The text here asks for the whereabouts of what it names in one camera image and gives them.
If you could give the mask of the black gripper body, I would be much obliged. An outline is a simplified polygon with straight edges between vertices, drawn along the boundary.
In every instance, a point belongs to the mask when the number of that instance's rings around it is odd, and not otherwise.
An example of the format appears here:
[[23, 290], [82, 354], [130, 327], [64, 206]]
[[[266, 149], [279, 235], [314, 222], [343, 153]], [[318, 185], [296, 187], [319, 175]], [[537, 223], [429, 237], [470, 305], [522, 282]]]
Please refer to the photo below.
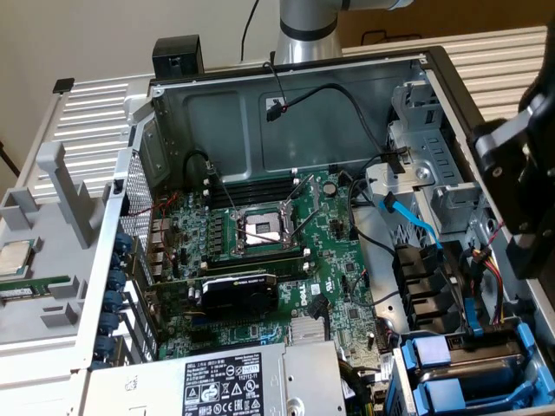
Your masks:
[[523, 111], [532, 101], [541, 95], [550, 106], [554, 102], [554, 26], [547, 25], [545, 50], [541, 68], [532, 84], [519, 101], [519, 111]]

